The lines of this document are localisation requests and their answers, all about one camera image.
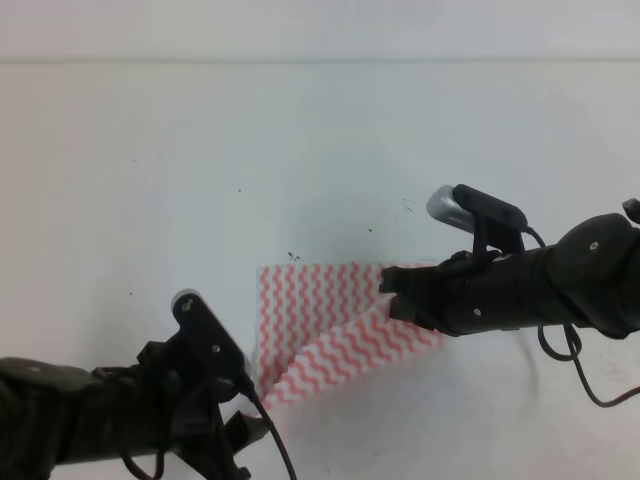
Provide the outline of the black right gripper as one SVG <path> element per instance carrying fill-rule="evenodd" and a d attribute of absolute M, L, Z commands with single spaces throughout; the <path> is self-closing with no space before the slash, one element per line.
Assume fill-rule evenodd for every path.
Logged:
<path fill-rule="evenodd" d="M 541 270 L 541 253 L 531 251 L 498 257 L 484 268 L 458 270 L 440 279 L 435 322 L 399 295 L 426 295 L 437 267 L 382 270 L 379 292 L 397 294 L 391 299 L 389 317 L 424 330 L 464 336 L 498 330 L 548 325 L 543 310 L 550 287 Z"/>

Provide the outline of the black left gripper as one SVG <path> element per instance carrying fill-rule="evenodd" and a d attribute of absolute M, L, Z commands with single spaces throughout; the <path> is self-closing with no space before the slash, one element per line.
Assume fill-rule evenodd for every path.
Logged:
<path fill-rule="evenodd" d="M 149 342 L 129 367 L 99 367 L 91 377 L 104 392 L 91 407 L 91 455 L 119 457 L 184 452 L 184 462 L 208 480 L 247 480 L 233 453 L 268 433 L 262 418 L 236 412 L 224 425 L 219 405 L 238 392 L 208 377 L 182 339 Z"/>

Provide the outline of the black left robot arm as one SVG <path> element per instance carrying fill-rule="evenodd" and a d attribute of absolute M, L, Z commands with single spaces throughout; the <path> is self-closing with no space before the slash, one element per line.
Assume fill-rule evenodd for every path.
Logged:
<path fill-rule="evenodd" d="M 31 359 L 1 361 L 1 476 L 47 479 L 59 465 L 120 459 L 160 479 L 177 455 L 205 479 L 248 479 L 235 456 L 268 432 L 221 404 L 237 389 L 173 341 L 149 342 L 130 367 L 86 371 Z"/>

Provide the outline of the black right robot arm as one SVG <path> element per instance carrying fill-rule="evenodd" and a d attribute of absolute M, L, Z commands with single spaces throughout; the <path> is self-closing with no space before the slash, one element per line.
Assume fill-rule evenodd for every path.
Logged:
<path fill-rule="evenodd" d="M 449 336 L 575 325 L 612 339 L 639 329 L 639 202 L 590 218 L 556 244 L 525 249 L 516 207 L 462 194 L 474 249 L 432 267 L 388 267 L 379 290 L 390 315 Z"/>

